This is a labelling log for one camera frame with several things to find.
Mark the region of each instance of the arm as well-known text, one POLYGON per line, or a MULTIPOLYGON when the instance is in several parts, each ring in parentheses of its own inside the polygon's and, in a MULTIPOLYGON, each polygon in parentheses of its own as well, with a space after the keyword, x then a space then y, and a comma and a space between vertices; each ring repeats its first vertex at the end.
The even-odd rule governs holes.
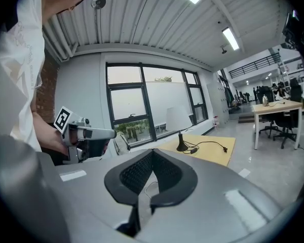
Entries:
POLYGON ((67 148, 63 144, 61 133, 57 129, 48 125, 36 111, 36 90, 30 104, 30 109, 32 112, 36 137, 40 143, 40 146, 56 150, 67 155, 67 148))

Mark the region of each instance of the floor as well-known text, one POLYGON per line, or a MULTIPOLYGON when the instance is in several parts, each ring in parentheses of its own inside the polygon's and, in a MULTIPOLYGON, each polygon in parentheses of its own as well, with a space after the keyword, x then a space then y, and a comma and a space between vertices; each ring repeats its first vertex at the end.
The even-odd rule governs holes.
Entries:
POLYGON ((248 114, 252 113, 252 106, 257 104, 255 101, 250 101, 248 103, 243 103, 239 106, 239 110, 235 111, 234 113, 230 114, 230 119, 238 119, 241 114, 248 114))
MULTIPOLYGON (((260 128, 267 123, 260 123, 260 128)), ((225 127, 213 130, 207 135, 235 137, 236 143, 228 167, 239 173, 247 169, 246 176, 282 207, 295 201, 304 184, 304 150, 294 149, 294 142, 287 140, 285 148, 281 149, 281 139, 268 139, 266 133, 259 135, 258 150, 254 149, 254 124, 238 124, 237 119, 230 120, 225 127)), ((300 146, 304 148, 304 115, 300 146)), ((152 173, 144 189, 139 195, 139 216, 142 227, 151 217, 149 199, 159 193, 157 178, 152 173)))

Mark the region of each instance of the black chair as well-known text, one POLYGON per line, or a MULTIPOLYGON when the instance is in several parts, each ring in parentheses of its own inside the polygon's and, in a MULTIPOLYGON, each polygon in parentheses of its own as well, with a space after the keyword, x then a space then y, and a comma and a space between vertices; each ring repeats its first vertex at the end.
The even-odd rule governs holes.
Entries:
MULTIPOLYGON (((302 96, 301 86, 297 83, 295 78, 290 81, 290 99, 291 101, 300 102, 302 96)), ((275 123, 283 128, 283 131, 280 135, 276 135, 273 137, 275 141, 276 138, 284 138, 281 148, 284 148, 285 141, 287 139, 291 139, 292 141, 296 141, 296 133, 293 133, 293 128, 298 127, 298 110, 293 110, 289 112, 289 116, 284 116, 283 113, 276 116, 275 123)))
MULTIPOLYGON (((260 88, 260 93, 263 94, 263 95, 266 95, 269 102, 274 101, 273 93, 272 93, 272 91, 270 90, 269 87, 261 87, 260 88)), ((270 126, 265 126, 264 129, 259 131, 259 134, 261 132, 264 132, 264 131, 270 131, 269 135, 268 135, 268 138, 270 138, 270 136, 272 134, 272 131, 282 132, 277 126, 274 126, 274 121, 275 121, 276 118, 277 118, 277 113, 271 113, 271 114, 263 115, 262 119, 265 119, 265 121, 270 122, 270 126)))

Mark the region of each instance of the hand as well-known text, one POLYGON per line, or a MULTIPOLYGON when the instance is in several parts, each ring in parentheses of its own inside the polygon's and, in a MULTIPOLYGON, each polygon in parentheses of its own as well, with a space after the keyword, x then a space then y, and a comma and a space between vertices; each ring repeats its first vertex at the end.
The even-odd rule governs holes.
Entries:
POLYGON ((107 148, 108 148, 108 144, 109 144, 109 142, 110 142, 110 140, 108 140, 108 141, 106 142, 106 144, 105 144, 105 146, 104 146, 104 148, 103 148, 102 155, 105 155, 106 150, 107 150, 107 148))

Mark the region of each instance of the black stand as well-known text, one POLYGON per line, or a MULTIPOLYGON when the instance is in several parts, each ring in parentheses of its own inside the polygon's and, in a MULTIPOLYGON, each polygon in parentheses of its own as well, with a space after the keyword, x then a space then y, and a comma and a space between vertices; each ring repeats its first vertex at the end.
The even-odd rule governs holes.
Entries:
POLYGON ((178 151, 186 151, 188 147, 184 144, 181 131, 179 131, 179 145, 177 147, 178 151))

